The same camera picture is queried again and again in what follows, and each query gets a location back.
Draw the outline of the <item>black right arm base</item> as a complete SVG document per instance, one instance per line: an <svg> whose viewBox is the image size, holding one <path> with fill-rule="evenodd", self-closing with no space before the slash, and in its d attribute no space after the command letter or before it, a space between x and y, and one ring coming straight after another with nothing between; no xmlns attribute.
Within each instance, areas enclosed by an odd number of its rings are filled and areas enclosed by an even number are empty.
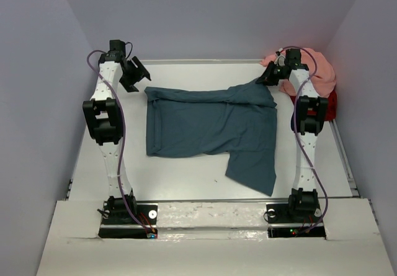
<svg viewBox="0 0 397 276"><path fill-rule="evenodd" d="M268 237L325 238L326 232L318 201L318 193L293 189L287 202L266 205L263 218L268 223Z"/></svg>

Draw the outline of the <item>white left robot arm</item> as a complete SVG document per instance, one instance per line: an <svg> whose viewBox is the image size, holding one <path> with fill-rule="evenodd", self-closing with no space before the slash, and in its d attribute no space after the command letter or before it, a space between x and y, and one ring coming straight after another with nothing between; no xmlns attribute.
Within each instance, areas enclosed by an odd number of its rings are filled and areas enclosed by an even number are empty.
<svg viewBox="0 0 397 276"><path fill-rule="evenodd" d="M129 44L110 40L107 52L98 51L98 68L89 65L97 74L96 86L91 98L83 102L87 129L99 145L105 162L109 197L114 199L133 196L123 163L126 127L117 88L122 86L128 93L137 92L136 83L144 78L151 79L141 61L126 52Z"/></svg>

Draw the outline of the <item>teal blue t shirt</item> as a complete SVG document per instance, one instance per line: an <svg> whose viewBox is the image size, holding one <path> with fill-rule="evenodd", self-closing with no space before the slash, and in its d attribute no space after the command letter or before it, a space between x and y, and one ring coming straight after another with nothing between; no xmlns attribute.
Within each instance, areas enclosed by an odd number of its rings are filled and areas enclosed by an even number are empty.
<svg viewBox="0 0 397 276"><path fill-rule="evenodd" d="M147 87L146 154L191 158L228 153L225 175L266 195L276 181L276 102L251 81L216 91Z"/></svg>

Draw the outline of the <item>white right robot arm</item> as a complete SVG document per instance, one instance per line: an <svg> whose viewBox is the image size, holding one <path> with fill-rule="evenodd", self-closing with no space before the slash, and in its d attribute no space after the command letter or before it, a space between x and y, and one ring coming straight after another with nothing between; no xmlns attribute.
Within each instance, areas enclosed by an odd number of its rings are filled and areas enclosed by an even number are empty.
<svg viewBox="0 0 397 276"><path fill-rule="evenodd" d="M323 129L328 107L328 100L318 94L311 82L313 75L308 65L301 60L303 51L307 50L293 46L279 49L276 59L269 62L264 73L256 79L256 83L264 86L276 86L281 80L287 80L295 90L291 119L291 129L297 143L294 192L316 190L316 142Z"/></svg>

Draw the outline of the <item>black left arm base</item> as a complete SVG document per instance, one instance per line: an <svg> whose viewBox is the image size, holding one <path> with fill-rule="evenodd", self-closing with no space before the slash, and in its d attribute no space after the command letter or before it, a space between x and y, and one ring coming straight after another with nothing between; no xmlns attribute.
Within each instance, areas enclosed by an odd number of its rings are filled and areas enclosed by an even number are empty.
<svg viewBox="0 0 397 276"><path fill-rule="evenodd" d="M102 239L156 239L158 204L136 202L132 197L109 197L97 210L101 215L98 236Z"/></svg>

